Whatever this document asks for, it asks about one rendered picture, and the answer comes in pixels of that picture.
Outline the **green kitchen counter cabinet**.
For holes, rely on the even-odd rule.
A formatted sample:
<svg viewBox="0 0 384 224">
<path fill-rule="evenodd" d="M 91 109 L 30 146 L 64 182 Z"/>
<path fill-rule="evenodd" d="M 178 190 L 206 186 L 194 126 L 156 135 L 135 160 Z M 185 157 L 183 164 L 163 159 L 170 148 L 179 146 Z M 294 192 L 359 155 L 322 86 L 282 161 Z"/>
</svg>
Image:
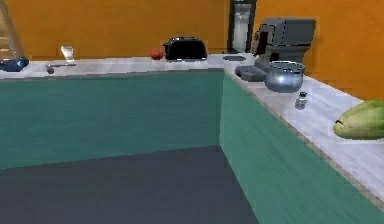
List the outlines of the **green kitchen counter cabinet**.
<svg viewBox="0 0 384 224">
<path fill-rule="evenodd" d="M 0 224 L 384 224 L 222 66 L 0 72 Z"/>
</svg>

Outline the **black toaster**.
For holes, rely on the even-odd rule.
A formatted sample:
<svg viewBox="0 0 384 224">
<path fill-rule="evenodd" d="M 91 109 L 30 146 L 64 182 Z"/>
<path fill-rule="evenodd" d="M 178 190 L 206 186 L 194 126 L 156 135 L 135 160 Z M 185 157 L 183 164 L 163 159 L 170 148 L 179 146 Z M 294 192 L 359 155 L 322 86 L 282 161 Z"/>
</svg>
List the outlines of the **black toaster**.
<svg viewBox="0 0 384 224">
<path fill-rule="evenodd" d="M 167 60 L 205 60 L 207 51 L 204 43 L 197 37 L 174 37 L 163 44 Z"/>
</svg>

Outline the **black paper towel holder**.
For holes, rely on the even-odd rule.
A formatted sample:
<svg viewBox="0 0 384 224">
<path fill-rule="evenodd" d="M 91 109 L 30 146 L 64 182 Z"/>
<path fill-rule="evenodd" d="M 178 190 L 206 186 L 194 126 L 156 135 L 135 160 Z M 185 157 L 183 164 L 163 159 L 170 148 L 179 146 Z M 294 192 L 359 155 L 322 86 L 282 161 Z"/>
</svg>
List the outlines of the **black paper towel holder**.
<svg viewBox="0 0 384 224">
<path fill-rule="evenodd" d="M 227 52 L 251 50 L 257 0 L 230 0 Z"/>
</svg>

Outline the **silver metal pot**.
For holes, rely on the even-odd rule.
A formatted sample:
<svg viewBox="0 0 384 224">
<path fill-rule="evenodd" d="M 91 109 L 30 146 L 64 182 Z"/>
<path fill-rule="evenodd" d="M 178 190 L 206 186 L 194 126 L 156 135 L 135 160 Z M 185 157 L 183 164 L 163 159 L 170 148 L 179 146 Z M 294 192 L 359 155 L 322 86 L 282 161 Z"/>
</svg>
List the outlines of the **silver metal pot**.
<svg viewBox="0 0 384 224">
<path fill-rule="evenodd" d="M 294 61 L 272 61 L 265 76 L 265 86 L 278 93 L 293 93 L 303 84 L 305 65 Z"/>
</svg>

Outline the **small grey salt shaker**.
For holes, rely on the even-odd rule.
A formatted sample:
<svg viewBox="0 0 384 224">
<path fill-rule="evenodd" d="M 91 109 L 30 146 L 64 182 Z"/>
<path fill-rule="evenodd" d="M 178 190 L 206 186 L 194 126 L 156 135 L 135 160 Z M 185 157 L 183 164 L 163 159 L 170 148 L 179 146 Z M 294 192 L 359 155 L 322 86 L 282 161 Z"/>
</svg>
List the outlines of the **small grey salt shaker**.
<svg viewBox="0 0 384 224">
<path fill-rule="evenodd" d="M 307 93 L 306 92 L 300 92 L 298 98 L 296 99 L 295 102 L 295 107 L 298 110 L 302 110 L 305 108 L 306 102 L 307 102 Z"/>
</svg>

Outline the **grey coffee machine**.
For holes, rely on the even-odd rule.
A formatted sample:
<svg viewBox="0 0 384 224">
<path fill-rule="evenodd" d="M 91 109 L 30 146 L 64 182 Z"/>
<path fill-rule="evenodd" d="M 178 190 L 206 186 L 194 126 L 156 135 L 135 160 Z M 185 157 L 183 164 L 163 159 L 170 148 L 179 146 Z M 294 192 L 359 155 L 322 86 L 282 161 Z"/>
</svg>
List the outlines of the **grey coffee machine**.
<svg viewBox="0 0 384 224">
<path fill-rule="evenodd" d="M 255 33 L 252 65 L 240 65 L 235 74 L 245 81 L 263 82 L 272 61 L 302 62 L 316 28 L 313 18 L 265 18 Z"/>
</svg>

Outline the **silver sink faucet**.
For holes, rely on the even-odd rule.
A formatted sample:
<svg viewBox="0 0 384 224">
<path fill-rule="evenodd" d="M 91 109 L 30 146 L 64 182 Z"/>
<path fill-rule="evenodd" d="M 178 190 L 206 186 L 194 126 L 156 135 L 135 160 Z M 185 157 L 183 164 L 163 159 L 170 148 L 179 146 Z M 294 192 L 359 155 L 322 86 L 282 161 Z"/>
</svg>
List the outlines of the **silver sink faucet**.
<svg viewBox="0 0 384 224">
<path fill-rule="evenodd" d="M 59 63 L 50 63 L 46 67 L 75 66 L 74 50 L 72 46 L 61 46 L 60 51 L 64 56 L 64 61 Z"/>
</svg>

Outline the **dark blue bowl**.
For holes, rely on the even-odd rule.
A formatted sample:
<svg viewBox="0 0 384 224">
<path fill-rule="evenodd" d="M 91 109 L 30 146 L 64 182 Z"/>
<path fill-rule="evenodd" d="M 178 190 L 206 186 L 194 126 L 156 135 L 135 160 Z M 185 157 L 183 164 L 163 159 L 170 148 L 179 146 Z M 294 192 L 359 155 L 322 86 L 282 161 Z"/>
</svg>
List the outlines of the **dark blue bowl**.
<svg viewBox="0 0 384 224">
<path fill-rule="evenodd" d="M 0 70 L 6 72 L 20 72 L 29 64 L 26 57 L 19 57 L 11 60 L 0 61 Z"/>
</svg>

